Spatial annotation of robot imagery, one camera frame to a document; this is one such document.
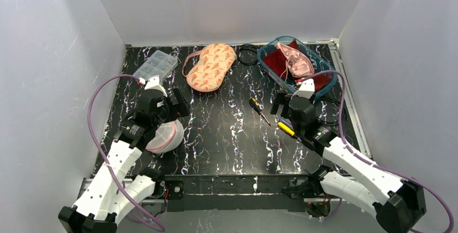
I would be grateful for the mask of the floral mesh laundry bag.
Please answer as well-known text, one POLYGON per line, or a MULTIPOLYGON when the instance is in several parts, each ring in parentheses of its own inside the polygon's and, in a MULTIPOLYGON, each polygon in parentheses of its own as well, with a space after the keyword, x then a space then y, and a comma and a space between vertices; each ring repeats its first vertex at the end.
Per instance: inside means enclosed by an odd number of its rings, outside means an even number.
POLYGON ((221 87, 225 75, 236 58, 236 53, 231 46, 224 43, 213 43, 189 54, 181 72, 192 89, 199 92, 213 92, 221 87), (189 72, 186 72, 187 62, 196 56, 198 57, 197 63, 189 72))

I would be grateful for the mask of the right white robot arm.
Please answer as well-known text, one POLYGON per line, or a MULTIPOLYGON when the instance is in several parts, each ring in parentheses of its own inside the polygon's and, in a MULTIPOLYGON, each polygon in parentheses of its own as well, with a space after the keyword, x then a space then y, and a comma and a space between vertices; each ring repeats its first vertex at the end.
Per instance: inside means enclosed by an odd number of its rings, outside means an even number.
POLYGON ((371 214, 386 232, 408 232, 427 211, 423 187, 376 168, 367 157, 346 145, 328 124, 316 115, 312 79, 293 94, 278 92, 271 114, 282 106, 289 134, 308 149, 351 174, 342 176, 332 167, 321 165, 305 179, 289 181, 282 193, 290 198, 328 194, 338 196, 371 214))

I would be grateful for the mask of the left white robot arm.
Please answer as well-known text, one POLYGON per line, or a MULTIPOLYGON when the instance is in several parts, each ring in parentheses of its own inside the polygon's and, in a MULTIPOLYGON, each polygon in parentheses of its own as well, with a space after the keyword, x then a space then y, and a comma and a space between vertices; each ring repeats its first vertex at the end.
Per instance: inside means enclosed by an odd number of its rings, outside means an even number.
POLYGON ((103 165, 79 199, 59 212, 67 232, 116 232, 144 199, 169 195, 164 175, 157 169, 142 170, 127 186, 122 182, 143 152, 164 154, 180 145, 184 138, 180 118, 190 114, 190 105, 179 89, 170 99, 157 75, 137 81, 144 90, 136 107, 122 119, 109 152, 102 152, 103 165))

